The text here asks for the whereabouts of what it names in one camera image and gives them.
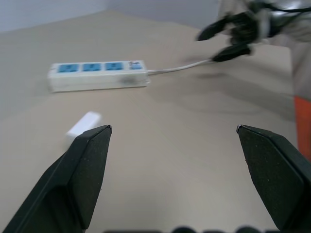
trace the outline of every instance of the orange object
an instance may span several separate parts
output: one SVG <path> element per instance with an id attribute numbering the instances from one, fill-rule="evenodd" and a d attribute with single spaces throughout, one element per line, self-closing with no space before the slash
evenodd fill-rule
<path id="1" fill-rule="evenodd" d="M 311 101 L 295 97 L 299 151 L 311 161 Z"/>

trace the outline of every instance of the power strip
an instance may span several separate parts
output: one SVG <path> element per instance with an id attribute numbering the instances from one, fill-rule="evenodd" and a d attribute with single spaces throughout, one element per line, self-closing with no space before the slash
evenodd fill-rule
<path id="1" fill-rule="evenodd" d="M 147 86 L 150 82 L 143 61 L 57 63 L 48 81 L 52 92 Z"/>

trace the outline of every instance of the white block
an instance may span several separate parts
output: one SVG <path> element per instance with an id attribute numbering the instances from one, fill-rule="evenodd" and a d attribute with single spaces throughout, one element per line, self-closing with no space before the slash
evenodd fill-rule
<path id="1" fill-rule="evenodd" d="M 66 142 L 68 146 L 72 144 L 74 139 L 83 134 L 87 130 L 102 126 L 102 116 L 96 112 L 86 113 L 67 133 Z"/>
<path id="2" fill-rule="evenodd" d="M 52 92 L 64 92 L 143 87 L 150 79 L 143 61 L 116 61 L 53 64 L 48 81 Z"/>

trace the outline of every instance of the beige table surface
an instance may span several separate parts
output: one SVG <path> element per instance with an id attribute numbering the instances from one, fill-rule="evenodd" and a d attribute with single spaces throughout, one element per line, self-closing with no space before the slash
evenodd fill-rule
<path id="1" fill-rule="evenodd" d="M 103 18 L 109 35 L 98 32 Z M 94 30 L 84 31 L 81 24 L 92 20 Z M 110 27 L 115 20 L 118 28 Z M 0 35 L 6 52 L 0 58 L 1 230 L 65 151 L 64 134 L 87 111 L 101 113 L 113 128 L 87 232 L 275 228 L 235 129 L 269 129 L 296 145 L 288 49 L 261 46 L 251 57 L 152 76 L 145 88 L 48 93 L 46 72 L 53 62 L 133 59 L 145 60 L 149 69 L 169 68 L 225 46 L 224 35 L 194 42 L 197 33 L 109 12 Z"/>

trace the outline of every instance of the white wall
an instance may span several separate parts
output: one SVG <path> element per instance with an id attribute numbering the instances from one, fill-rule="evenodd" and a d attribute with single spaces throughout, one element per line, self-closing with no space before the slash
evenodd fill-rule
<path id="1" fill-rule="evenodd" d="M 136 16 L 201 29 L 216 20 L 219 3 L 218 0 L 110 0 L 108 7 Z"/>
<path id="2" fill-rule="evenodd" d="M 0 32 L 102 11 L 106 0 L 0 0 Z"/>

